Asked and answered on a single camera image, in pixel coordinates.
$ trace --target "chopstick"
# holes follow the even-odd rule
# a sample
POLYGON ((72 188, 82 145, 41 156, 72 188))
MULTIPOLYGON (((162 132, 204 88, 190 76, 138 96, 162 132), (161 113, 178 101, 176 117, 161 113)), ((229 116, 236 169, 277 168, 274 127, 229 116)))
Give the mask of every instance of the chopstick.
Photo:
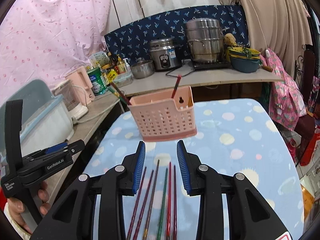
POLYGON ((118 94, 118 92, 114 91, 110 86, 107 88, 112 94, 114 94, 117 98, 119 98, 124 104, 127 105, 127 102, 118 94))
POLYGON ((153 198, 154 198, 154 196, 155 196, 156 183, 157 183, 157 178, 158 178, 159 163, 160 163, 160 160, 158 160, 158 164, 157 164, 157 168, 156 168, 156 174, 155 174, 155 179, 154 179, 154 181, 153 181, 153 187, 152 187, 152 192, 151 192, 150 204, 149 204, 149 208, 148 208, 148 215, 147 215, 146 225, 145 225, 144 230, 143 230, 142 240, 146 240, 146 239, 147 239, 147 236, 148 236, 148 229, 149 229, 151 212, 152 212, 153 198))
POLYGON ((173 240, 177 240, 177 177, 176 165, 173 166, 174 202, 173 202, 173 240))
POLYGON ((163 215, 164 215, 164 204, 165 204, 165 193, 166 193, 166 190, 167 190, 167 177, 168 177, 168 168, 166 168, 166 170, 165 170, 164 186, 163 186, 163 193, 162 193, 162 203, 161 203, 161 211, 160 211, 158 231, 157 231, 157 240, 160 240, 160 239, 161 239, 161 233, 162 233, 162 224, 163 224, 163 215))
POLYGON ((127 105, 131 105, 129 99, 119 90, 119 88, 113 82, 111 82, 110 85, 117 90, 119 95, 124 99, 124 101, 126 101, 127 105))
POLYGON ((171 228, 171 162, 169 163, 168 208, 167 208, 167 232, 166 240, 170 240, 171 228))
POLYGON ((135 230, 134 235, 133 235, 133 240, 137 240, 137 238, 138 238, 138 233, 139 233, 139 230, 140 230, 144 209, 146 207, 146 203, 147 203, 147 199, 148 199, 148 194, 149 194, 150 185, 151 185, 151 181, 152 181, 152 177, 153 177, 153 172, 154 172, 154 170, 152 170, 151 175, 150 175, 148 188, 147 188, 147 191, 146 191, 146 195, 144 196, 143 204, 142 204, 140 215, 139 215, 139 220, 138 220, 137 227, 136 227, 136 230, 135 230))
POLYGON ((177 92, 177 89, 178 89, 178 85, 179 85, 179 83, 180 83, 180 80, 181 80, 181 75, 178 75, 177 82, 176 82, 176 85, 174 86, 174 89, 173 89, 171 98, 174 98, 174 95, 175 95, 176 92, 177 92))
POLYGON ((136 219, 138 204, 139 204, 139 200, 140 200, 140 196, 141 196, 141 191, 142 191, 142 186, 143 186, 143 181, 144 181, 144 176, 146 174, 146 170, 147 170, 147 167, 145 167, 144 171, 143 171, 142 180, 141 180, 141 183, 140 183, 140 189, 139 189, 139 192, 138 192, 136 203, 134 205, 133 214, 132 214, 132 217, 131 217, 131 223, 130 223, 129 231, 128 231, 128 234, 127 234, 127 240, 130 240, 130 238, 131 238, 133 224, 134 224, 134 221, 136 219))

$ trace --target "polka dot tablecloth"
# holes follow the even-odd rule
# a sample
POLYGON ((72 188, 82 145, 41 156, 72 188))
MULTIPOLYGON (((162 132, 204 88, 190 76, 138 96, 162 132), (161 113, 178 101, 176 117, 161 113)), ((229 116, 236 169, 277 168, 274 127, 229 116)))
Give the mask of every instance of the polka dot tablecloth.
MULTIPOLYGON (((262 106, 252 99, 234 99, 195 103, 194 109, 198 133, 183 139, 187 151, 198 155, 202 163, 219 173, 230 176, 237 172, 245 174, 280 217, 292 239, 299 239, 303 231, 304 212, 298 174, 282 137, 262 106)), ((104 174, 108 169, 121 164, 124 156, 135 153, 140 140, 142 137, 131 113, 122 114, 107 132, 84 172, 90 176, 104 174)), ((151 171, 156 169, 157 160, 160 159, 148 233, 150 240, 156 237, 165 168, 170 161, 177 169, 178 239, 196 239, 200 197, 189 197, 183 188, 177 160, 177 142, 173 140, 146 143, 147 172, 134 230, 151 171)), ((138 239, 142 237, 150 195, 149 193, 138 239)), ((126 232, 136 197, 123 199, 126 232)), ((98 239, 99 203, 98 198, 95 240, 98 239)), ((223 211, 224 239, 228 240, 229 222, 225 196, 223 211)))

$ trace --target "silver screw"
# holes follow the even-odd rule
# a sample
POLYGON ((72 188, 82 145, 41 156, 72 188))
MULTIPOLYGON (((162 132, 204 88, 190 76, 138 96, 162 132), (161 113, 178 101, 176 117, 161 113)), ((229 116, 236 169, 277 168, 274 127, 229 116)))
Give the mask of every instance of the silver screw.
POLYGON ((88 175, 87 175, 87 174, 81 174, 81 175, 78 177, 79 181, 86 181, 87 178, 88 178, 88 175))
POLYGON ((208 168, 207 165, 201 164, 201 165, 199 166, 199 170, 201 170, 201 171, 207 171, 208 169, 209 169, 209 168, 208 168))
POLYGON ((115 170, 116 170, 117 172, 124 171, 124 166, 118 165, 118 166, 115 167, 115 170))
POLYGON ((239 179, 239 180, 244 180, 245 177, 244 177, 244 175, 242 173, 237 173, 236 174, 236 178, 239 179))

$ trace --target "navy blue fabric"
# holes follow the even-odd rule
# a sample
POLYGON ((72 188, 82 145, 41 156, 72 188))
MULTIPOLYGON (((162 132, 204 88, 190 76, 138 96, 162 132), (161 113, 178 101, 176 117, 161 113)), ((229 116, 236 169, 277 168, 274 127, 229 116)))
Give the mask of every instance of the navy blue fabric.
POLYGON ((177 57, 190 58, 184 35, 185 23, 196 18, 220 20, 223 34, 232 33, 239 44, 249 46, 248 29, 243 7, 240 5, 205 5, 163 12, 123 26, 105 36, 112 54, 128 58, 131 64, 142 57, 150 59, 149 41, 158 38, 176 38, 177 57))

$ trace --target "dark red chopstick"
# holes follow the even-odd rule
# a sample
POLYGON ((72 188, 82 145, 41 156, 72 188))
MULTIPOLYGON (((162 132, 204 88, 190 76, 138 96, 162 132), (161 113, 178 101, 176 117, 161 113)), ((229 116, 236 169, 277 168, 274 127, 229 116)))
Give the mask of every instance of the dark red chopstick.
POLYGON ((140 215, 139 215, 139 220, 138 220, 138 223, 137 223, 136 231, 134 232, 134 235, 133 235, 133 240, 137 240, 137 238, 138 238, 138 233, 139 233, 139 230, 140 230, 144 209, 146 207, 146 203, 147 203, 147 199, 148 199, 148 194, 149 194, 150 185, 151 185, 151 181, 152 181, 152 177, 153 177, 153 172, 154 172, 154 170, 152 170, 151 175, 150 175, 148 188, 147 188, 147 191, 146 191, 146 195, 144 196, 144 200, 143 200, 143 204, 142 204, 142 207, 141 207, 141 211, 140 211, 140 215))
POLYGON ((174 86, 174 89, 173 89, 171 98, 174 98, 174 95, 175 95, 176 92, 177 92, 177 89, 178 89, 178 85, 179 85, 179 83, 180 83, 180 80, 181 80, 181 75, 178 75, 177 82, 176 82, 176 85, 174 86))
POLYGON ((167 233, 166 240, 170 240, 171 228, 171 162, 169 163, 168 208, 167 208, 167 233))
POLYGON ((117 90, 117 92, 123 98, 123 100, 127 103, 127 105, 131 105, 129 99, 119 90, 119 88, 116 86, 116 84, 111 82, 110 85, 113 86, 115 88, 115 90, 117 90))
POLYGON ((176 165, 173 166, 173 240, 177 240, 177 177, 176 165))
POLYGON ((136 203, 134 204, 133 214, 132 214, 132 217, 131 217, 131 223, 130 223, 129 231, 128 231, 128 234, 127 234, 127 240, 130 240, 130 238, 131 238, 131 234, 132 234, 132 230, 133 230, 133 224, 134 224, 134 221, 136 219, 138 204, 139 204, 139 200, 140 200, 140 195, 141 195, 141 191, 142 191, 142 186, 143 186, 143 181, 144 181, 144 176, 146 174, 146 170, 147 170, 147 167, 145 167, 144 171, 143 171, 143 175, 142 175, 142 179, 141 179, 141 183, 140 183, 140 189, 139 189, 139 192, 138 192, 136 203))

